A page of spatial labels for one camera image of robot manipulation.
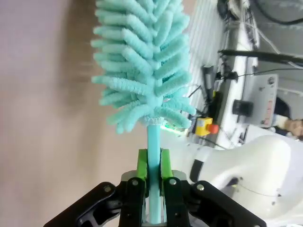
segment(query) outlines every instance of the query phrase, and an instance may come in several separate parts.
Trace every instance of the microfiber duster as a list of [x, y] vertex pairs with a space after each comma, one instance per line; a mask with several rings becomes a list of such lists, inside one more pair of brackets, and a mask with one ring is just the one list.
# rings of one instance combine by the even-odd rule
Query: microfiber duster
[[189, 23], [182, 0], [98, 0], [96, 16], [101, 24], [91, 42], [94, 59], [105, 73], [92, 78], [104, 84], [101, 105], [118, 112], [109, 124], [117, 133], [130, 132], [138, 121], [147, 124], [150, 176], [150, 222], [160, 223], [160, 125], [164, 120], [180, 128], [191, 124], [180, 111], [191, 115], [184, 85], [191, 77], [188, 36], [182, 32]]

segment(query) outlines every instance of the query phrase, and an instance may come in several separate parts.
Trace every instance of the corrugated panel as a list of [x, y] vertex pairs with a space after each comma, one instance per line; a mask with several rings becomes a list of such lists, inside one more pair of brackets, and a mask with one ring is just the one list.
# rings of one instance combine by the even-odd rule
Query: corrugated panel
[[[201, 66], [217, 65], [218, 50], [223, 35], [223, 21], [217, 13], [216, 0], [197, 0], [195, 11], [188, 27], [190, 41], [190, 66], [193, 79], [189, 85], [189, 96], [198, 85], [203, 84]], [[204, 96], [197, 91], [191, 96], [191, 104], [203, 109]]]

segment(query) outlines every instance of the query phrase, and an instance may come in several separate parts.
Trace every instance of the bolt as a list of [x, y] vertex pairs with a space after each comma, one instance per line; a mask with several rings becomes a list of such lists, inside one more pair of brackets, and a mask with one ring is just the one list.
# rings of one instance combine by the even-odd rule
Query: bolt
[[169, 183], [170, 183], [171, 185], [175, 185], [175, 184], [177, 183], [177, 181], [176, 181], [175, 179], [170, 179], [170, 180], [169, 180]]
[[105, 191], [105, 192], [110, 192], [111, 190], [112, 190], [112, 189], [111, 189], [109, 186], [105, 186], [105, 187], [104, 187], [104, 191]]
[[197, 185], [197, 189], [198, 189], [199, 191], [203, 191], [203, 190], [204, 190], [204, 186], [201, 185], [201, 184], [198, 184], [198, 185]]
[[133, 180], [133, 186], [137, 186], [138, 185], [138, 181], [137, 180]]

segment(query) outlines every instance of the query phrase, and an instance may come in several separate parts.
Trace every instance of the yellow box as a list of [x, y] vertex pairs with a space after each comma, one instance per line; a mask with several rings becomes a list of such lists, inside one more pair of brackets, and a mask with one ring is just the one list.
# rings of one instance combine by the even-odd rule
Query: yellow box
[[208, 130], [206, 130], [206, 126], [208, 124], [212, 124], [212, 123], [213, 123], [213, 119], [211, 117], [198, 118], [197, 124], [196, 124], [196, 135], [198, 135], [198, 136], [208, 135], [210, 132]]

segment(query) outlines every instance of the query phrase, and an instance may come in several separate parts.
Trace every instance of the beige surface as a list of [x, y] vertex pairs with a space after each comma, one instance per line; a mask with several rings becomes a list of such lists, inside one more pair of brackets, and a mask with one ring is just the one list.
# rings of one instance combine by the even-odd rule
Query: beige surface
[[145, 128], [117, 136], [105, 122], [113, 110], [98, 106], [93, 1], [0, 5], [0, 226], [39, 227], [135, 169]]

